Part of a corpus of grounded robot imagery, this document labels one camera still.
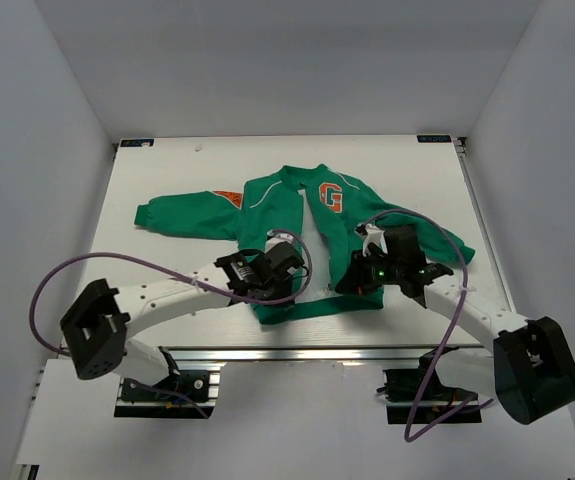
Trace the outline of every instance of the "green sleeve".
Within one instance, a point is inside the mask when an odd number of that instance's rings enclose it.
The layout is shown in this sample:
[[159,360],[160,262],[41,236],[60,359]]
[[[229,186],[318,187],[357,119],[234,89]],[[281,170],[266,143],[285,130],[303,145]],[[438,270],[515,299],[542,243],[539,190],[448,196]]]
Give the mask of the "green sleeve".
[[[358,195],[360,196],[360,207],[357,209],[356,223],[364,222],[370,217],[376,215],[383,210],[388,210],[391,208],[404,208],[398,205],[387,203],[382,198],[378,196],[370,187],[365,185],[358,179],[355,179],[358,183],[360,189]],[[433,219],[436,223],[440,225],[440,219]],[[397,227],[400,225],[411,225],[414,227],[416,234],[418,235],[418,240],[422,250],[427,254],[429,258],[436,262],[444,263],[456,263],[458,262],[458,257],[451,244],[447,241],[444,235],[436,229],[432,224],[427,221],[413,217],[411,215],[404,215],[398,213],[391,213],[385,215],[381,219],[376,221],[376,224],[380,227]],[[466,263],[471,262],[476,251],[473,248],[465,245],[460,238],[447,230],[447,233],[454,241],[456,246],[459,248],[463,255]]]
[[242,194],[199,192],[153,198],[136,211],[134,223],[177,237],[235,240]]

